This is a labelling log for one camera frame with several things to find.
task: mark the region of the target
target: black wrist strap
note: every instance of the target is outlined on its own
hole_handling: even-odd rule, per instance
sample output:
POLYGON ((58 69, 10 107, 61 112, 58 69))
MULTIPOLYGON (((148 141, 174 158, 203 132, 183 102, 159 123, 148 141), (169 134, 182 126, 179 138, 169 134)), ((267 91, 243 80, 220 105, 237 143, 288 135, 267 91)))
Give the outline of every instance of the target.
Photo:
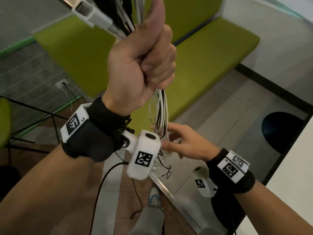
POLYGON ((107 109, 101 97, 97 98, 86 110, 90 122, 109 137, 130 119, 130 115, 120 116, 107 109))
POLYGON ((234 183, 219 167, 217 167, 228 153, 229 152, 226 149, 222 149, 215 158, 206 162, 209 168, 210 178, 214 184, 218 186, 218 189, 223 189, 233 194, 246 193, 251 190, 255 184, 255 177, 250 170, 245 173, 240 181, 234 183))

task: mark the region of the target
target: sneaker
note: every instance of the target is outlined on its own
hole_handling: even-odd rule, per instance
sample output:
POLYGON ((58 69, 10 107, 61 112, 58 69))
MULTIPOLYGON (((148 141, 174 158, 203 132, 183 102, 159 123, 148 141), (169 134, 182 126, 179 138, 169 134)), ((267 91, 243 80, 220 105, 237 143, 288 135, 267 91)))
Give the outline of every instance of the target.
POLYGON ((148 198, 148 206, 161 209, 160 193, 157 186, 151 186, 148 198))

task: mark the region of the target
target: power socket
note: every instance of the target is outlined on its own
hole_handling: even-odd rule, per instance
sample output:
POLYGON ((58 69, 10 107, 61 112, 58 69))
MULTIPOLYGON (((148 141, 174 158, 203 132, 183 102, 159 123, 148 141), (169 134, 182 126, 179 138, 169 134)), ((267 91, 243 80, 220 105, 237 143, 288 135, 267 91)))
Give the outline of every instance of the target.
POLYGON ((58 83, 56 83, 55 86, 56 86, 57 88, 59 88, 59 89, 62 89, 62 87, 64 87, 63 82, 64 82, 65 84, 68 84, 68 81, 67 81, 66 79, 63 79, 63 80, 59 81, 58 83))

